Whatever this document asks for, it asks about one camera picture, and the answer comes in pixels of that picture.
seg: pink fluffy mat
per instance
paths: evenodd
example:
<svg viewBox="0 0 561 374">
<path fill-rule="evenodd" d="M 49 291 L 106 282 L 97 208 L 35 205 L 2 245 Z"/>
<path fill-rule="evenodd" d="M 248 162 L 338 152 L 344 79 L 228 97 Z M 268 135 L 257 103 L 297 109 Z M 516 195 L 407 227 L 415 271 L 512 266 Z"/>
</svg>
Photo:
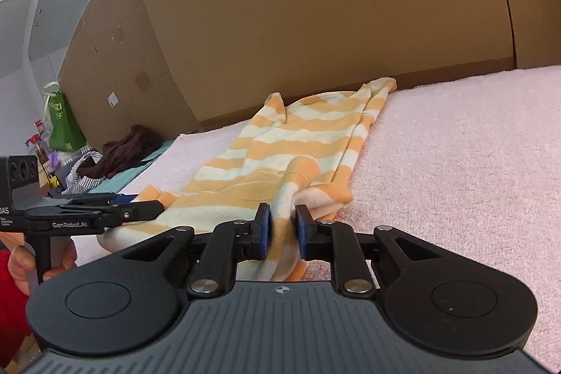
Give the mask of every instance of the pink fluffy mat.
<svg viewBox="0 0 561 374">
<path fill-rule="evenodd" d="M 539 316 L 526 350 L 561 369 L 561 67 L 392 95 L 338 219 L 388 224 L 522 280 Z M 313 262 L 305 279 L 329 277 Z"/>
</svg>

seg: brown cloth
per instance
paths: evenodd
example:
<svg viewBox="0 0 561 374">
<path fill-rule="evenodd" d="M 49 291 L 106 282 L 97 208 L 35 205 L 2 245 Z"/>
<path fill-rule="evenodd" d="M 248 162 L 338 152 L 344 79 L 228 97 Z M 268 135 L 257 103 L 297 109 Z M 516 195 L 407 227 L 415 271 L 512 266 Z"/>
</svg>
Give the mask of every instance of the brown cloth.
<svg viewBox="0 0 561 374">
<path fill-rule="evenodd" d="M 148 127 L 133 125 L 131 133 L 122 140 L 103 145 L 103 157 L 97 164 L 88 157 L 76 173 L 92 179 L 111 178 L 120 171 L 142 165 L 142 159 L 161 147 L 163 142 L 163 138 Z"/>
</svg>

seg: bottle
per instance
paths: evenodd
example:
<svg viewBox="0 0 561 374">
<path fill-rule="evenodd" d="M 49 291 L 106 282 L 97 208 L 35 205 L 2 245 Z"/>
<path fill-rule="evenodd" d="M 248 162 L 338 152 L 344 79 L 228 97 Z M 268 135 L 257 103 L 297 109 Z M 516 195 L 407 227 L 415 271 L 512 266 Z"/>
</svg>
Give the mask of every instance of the bottle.
<svg viewBox="0 0 561 374">
<path fill-rule="evenodd" d="M 43 148 L 45 155 L 48 155 L 51 151 L 49 149 L 49 132 L 47 131 L 45 124 L 43 121 L 38 120 L 33 123 L 33 125 L 37 128 L 37 132 L 39 133 L 39 138 L 41 141 L 39 142 L 39 146 Z"/>
<path fill-rule="evenodd" d="M 41 137 L 43 137 L 43 133 L 46 131 L 45 129 L 45 125 L 43 124 L 43 121 L 41 121 L 40 119 L 38 121 L 35 121 L 33 123 L 33 125 L 35 125 L 35 127 L 37 127 L 37 132 L 39 133 L 39 135 Z"/>
<path fill-rule="evenodd" d="M 35 134 L 29 139 L 28 151 L 30 148 L 32 149 L 33 154 L 35 154 L 39 159 L 41 165 L 45 165 L 45 163 L 49 160 L 49 158 L 47 157 L 47 154 L 45 153 L 43 147 L 41 146 L 41 137 L 39 136 L 39 134 Z"/>
</svg>

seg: striped towel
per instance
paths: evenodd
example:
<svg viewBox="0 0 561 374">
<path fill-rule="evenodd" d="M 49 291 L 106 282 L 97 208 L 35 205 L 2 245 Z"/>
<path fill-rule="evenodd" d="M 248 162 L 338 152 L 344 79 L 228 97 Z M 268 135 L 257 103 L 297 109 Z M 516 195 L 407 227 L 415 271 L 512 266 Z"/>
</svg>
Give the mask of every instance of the striped towel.
<svg viewBox="0 0 561 374">
<path fill-rule="evenodd" d="M 268 257 L 240 264 L 238 279 L 299 280 L 306 264 L 298 260 L 295 206 L 307 205 L 314 219 L 333 219 L 350 203 L 358 154 L 395 89 L 393 78 L 380 78 L 357 92 L 310 96 L 286 108 L 280 94 L 271 94 L 229 149 L 179 195 L 149 187 L 138 196 L 169 205 L 158 219 L 112 229 L 100 243 L 115 250 L 179 225 L 205 233 L 228 220 L 251 220 L 259 203 L 267 202 L 273 220 Z"/>
<path fill-rule="evenodd" d="M 78 159 L 76 164 L 72 165 L 70 173 L 66 176 L 66 189 L 62 194 L 85 194 L 88 190 L 93 189 L 103 182 L 105 178 L 93 179 L 87 176 L 78 176 L 77 170 L 87 158 L 91 157 L 97 164 L 103 157 L 103 154 L 97 151 L 88 151 L 81 158 Z"/>
</svg>

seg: circular pad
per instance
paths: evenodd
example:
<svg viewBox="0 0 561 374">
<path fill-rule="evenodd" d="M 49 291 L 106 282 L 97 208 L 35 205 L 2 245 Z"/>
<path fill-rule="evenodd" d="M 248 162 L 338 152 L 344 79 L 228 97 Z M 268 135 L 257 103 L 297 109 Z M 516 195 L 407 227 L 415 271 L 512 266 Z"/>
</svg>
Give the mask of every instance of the circular pad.
<svg viewBox="0 0 561 374">
<path fill-rule="evenodd" d="M 66 296 L 70 312 L 83 318 L 111 317 L 124 310 L 130 302 L 130 292 L 122 285 L 111 282 L 83 284 Z"/>
<path fill-rule="evenodd" d="M 443 312 L 457 317 L 481 317 L 496 306 L 489 287 L 472 281 L 453 281 L 433 291 L 433 302 Z"/>
</svg>

